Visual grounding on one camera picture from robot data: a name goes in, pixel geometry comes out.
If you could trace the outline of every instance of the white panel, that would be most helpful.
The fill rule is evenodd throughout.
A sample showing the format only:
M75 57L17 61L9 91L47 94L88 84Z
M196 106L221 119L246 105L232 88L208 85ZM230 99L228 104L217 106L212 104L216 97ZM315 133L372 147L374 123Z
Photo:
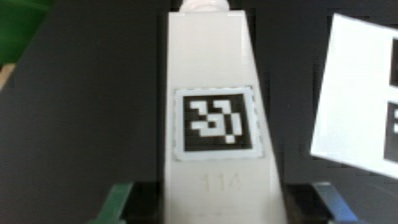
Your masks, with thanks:
M311 154L398 178L384 159L397 30L335 15Z

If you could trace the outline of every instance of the blurry surface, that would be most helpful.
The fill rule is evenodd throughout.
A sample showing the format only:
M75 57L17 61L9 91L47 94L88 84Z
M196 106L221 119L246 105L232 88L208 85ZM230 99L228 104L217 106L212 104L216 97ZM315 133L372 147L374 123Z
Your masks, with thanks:
M114 182L159 178L162 16L178 7L155 0L57 1L0 94L8 224L84 223ZM310 144L333 13L398 27L398 2L242 0L232 8L251 12L281 178L329 180L359 218L395 224L398 182L315 159Z
M0 64L17 62L54 0L0 1Z
M8 83L9 76L11 76L11 73L15 71L15 67L17 67L17 64L6 64L0 67L0 91L2 91L4 85Z

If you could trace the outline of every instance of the black square pattern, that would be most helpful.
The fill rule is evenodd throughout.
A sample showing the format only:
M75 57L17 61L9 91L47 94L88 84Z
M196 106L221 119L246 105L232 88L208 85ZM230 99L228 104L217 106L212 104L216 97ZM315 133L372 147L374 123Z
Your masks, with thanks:
M253 149L244 94L184 97L185 152Z
M398 105L393 103L388 107L384 159L398 162Z

